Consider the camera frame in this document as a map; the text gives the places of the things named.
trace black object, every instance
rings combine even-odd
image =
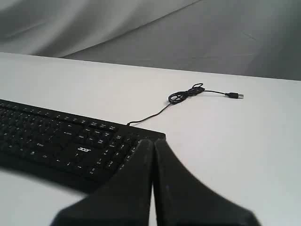
[[[60,211],[51,226],[147,226],[152,160],[153,143],[143,140],[109,183]]]
[[[90,193],[163,133],[0,100],[0,166]]]
[[[203,86],[203,83],[198,83],[198,84],[193,85],[187,91],[179,91],[179,92],[171,94],[168,97],[169,104],[166,105],[161,111],[159,111],[158,113],[153,114],[153,115],[151,115],[151,116],[149,116],[145,119],[139,120],[139,121],[130,121],[127,125],[129,126],[132,123],[139,123],[139,122],[146,121],[146,120],[148,120],[152,117],[155,117],[155,116],[161,114],[169,106],[181,103],[182,101],[186,100],[188,97],[196,96],[196,95],[198,95],[202,92],[218,93],[218,94],[222,94],[222,95],[225,95],[226,97],[233,98],[233,99],[243,99],[244,98],[243,94],[239,94],[239,93],[222,93],[222,92],[213,91],[213,90],[205,90],[205,88],[202,87],[202,86]]]
[[[259,226],[252,212],[219,196],[190,174],[165,140],[155,142],[158,226]]]

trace black keyboard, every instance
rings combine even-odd
[[[0,166],[83,192],[122,170],[144,138],[165,134],[0,100]]]

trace gray fabric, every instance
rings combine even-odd
[[[62,57],[197,0],[1,0],[0,52]]]
[[[65,58],[301,80],[300,24],[299,0],[203,0]]]

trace white tabletop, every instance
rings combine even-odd
[[[204,184],[252,210],[263,226],[301,225],[301,81],[0,53],[0,98],[125,124],[202,82],[203,93],[138,125],[164,132]],[[0,224],[49,225],[85,195],[0,169]],[[156,225],[152,200],[150,225]]]

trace keyboard cable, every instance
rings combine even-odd
[[[168,97],[168,101],[169,101],[169,104],[167,106],[165,106],[161,111],[159,111],[157,114],[153,114],[145,119],[142,119],[142,120],[139,120],[139,121],[130,121],[127,126],[130,126],[131,124],[133,123],[140,123],[140,122],[143,122],[143,121],[146,121],[150,118],[153,118],[159,114],[161,114],[164,110],[166,110],[169,106],[171,105],[176,105],[184,100],[186,100],[188,97],[193,97],[193,96],[196,96],[202,92],[211,92],[211,93],[218,93],[218,94],[222,94],[222,95],[225,95],[226,97],[229,97],[229,98],[233,98],[233,99],[243,99],[244,98],[244,95],[243,94],[239,94],[239,93],[222,93],[222,92],[218,92],[218,91],[213,91],[213,90],[205,90],[203,86],[203,83],[197,83],[195,85],[192,86],[192,88],[190,88],[189,90],[187,91],[179,91],[179,92],[176,92],[176,93],[173,93],[171,94],[169,97]]]

